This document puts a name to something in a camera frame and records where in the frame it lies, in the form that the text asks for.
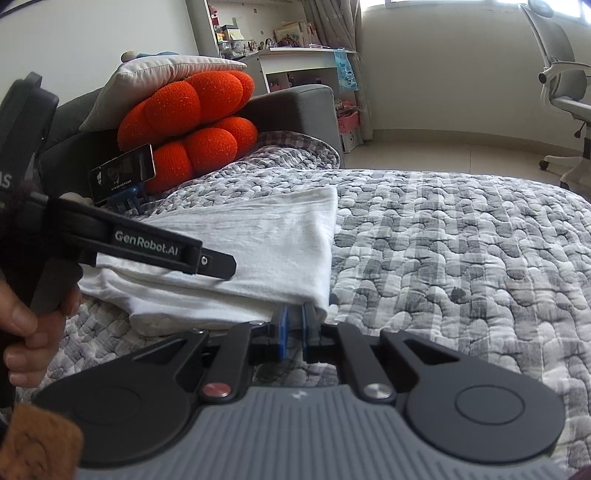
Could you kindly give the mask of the person's left hand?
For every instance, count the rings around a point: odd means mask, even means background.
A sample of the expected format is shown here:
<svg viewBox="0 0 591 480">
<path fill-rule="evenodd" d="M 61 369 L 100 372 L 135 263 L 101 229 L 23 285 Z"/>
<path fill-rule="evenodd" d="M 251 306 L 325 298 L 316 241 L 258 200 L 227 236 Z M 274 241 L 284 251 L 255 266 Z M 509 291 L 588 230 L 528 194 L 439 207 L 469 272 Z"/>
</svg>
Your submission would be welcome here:
<svg viewBox="0 0 591 480">
<path fill-rule="evenodd" d="M 12 385 L 32 388 L 41 383 L 59 349 L 66 320 L 78 312 L 80 302 L 75 284 L 55 311 L 36 316 L 1 280 L 1 329 L 20 338 L 3 353 Z"/>
</svg>

